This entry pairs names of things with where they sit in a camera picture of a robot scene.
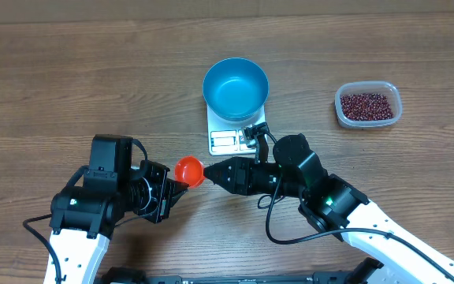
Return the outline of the red measuring scoop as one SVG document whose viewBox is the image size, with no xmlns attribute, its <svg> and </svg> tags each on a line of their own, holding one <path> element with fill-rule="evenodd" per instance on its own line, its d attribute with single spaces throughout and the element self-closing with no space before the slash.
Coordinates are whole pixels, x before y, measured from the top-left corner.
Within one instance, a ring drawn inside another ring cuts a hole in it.
<svg viewBox="0 0 454 284">
<path fill-rule="evenodd" d="M 204 165 L 194 156 L 186 156 L 180 159 L 174 169 L 174 177 L 177 181 L 188 184 L 189 188 L 199 187 L 205 177 Z"/>
</svg>

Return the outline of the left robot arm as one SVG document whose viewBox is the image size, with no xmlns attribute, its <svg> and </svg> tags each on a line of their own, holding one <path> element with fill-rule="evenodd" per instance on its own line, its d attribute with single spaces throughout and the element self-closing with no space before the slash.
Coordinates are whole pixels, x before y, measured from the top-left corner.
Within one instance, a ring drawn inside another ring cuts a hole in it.
<svg viewBox="0 0 454 284">
<path fill-rule="evenodd" d="M 130 136 L 98 134 L 90 161 L 51 201 L 46 283 L 93 283 L 118 222 L 128 212 L 152 223 L 167 219 L 188 184 L 168 177 L 169 168 L 145 159 L 132 168 Z"/>
</svg>

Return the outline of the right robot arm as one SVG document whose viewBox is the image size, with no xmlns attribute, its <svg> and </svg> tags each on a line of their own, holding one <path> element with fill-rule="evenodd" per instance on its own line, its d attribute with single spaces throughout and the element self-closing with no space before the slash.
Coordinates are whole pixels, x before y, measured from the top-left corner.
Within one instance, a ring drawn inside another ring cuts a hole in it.
<svg viewBox="0 0 454 284">
<path fill-rule="evenodd" d="M 333 235 L 380 262 L 380 279 L 454 283 L 454 260 L 399 226 L 354 186 L 327 173 L 304 135 L 278 140 L 273 156 L 274 163 L 232 157 L 206 167 L 204 175 L 232 194 L 298 199 L 300 214 L 317 232 L 290 244 Z"/>
</svg>

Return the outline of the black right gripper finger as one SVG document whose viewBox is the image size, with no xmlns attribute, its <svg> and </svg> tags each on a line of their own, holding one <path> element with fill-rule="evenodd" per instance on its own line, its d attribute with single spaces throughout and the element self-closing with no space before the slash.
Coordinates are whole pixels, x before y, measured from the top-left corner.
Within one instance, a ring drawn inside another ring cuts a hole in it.
<svg viewBox="0 0 454 284">
<path fill-rule="evenodd" d="M 231 182 L 235 180 L 237 168 L 242 162 L 241 157 L 232 157 L 219 163 L 207 166 L 203 173 L 212 182 Z"/>
<path fill-rule="evenodd" d="M 227 191 L 229 193 L 237 194 L 237 195 L 243 194 L 243 186 L 240 184 L 237 184 L 236 181 L 230 177 L 214 178 L 214 179 L 212 179 L 212 182 L 215 185 L 220 186 L 221 188 L 223 188 L 225 191 Z"/>
</svg>

